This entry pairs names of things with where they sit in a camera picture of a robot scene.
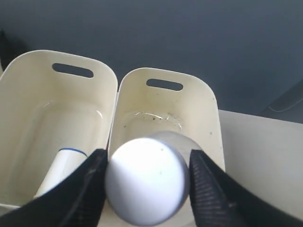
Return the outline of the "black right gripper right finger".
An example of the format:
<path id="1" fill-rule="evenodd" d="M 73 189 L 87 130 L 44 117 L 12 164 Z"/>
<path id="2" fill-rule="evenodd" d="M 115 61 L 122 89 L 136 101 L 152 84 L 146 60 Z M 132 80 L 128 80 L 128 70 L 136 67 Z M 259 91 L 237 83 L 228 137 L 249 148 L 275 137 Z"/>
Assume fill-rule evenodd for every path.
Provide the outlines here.
<path id="1" fill-rule="evenodd" d="M 189 160 L 190 205 L 198 227 L 301 227 L 227 175 L 203 150 Z"/>

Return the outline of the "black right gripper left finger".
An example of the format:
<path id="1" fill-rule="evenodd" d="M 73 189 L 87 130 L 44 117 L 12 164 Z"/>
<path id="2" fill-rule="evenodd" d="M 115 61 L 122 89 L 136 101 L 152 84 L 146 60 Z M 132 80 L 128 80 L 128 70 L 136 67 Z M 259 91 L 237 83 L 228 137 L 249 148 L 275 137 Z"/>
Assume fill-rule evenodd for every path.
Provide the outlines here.
<path id="1" fill-rule="evenodd" d="M 44 195 L 1 216 L 2 227 L 96 227 L 104 207 L 107 151 L 96 149 Z"/>

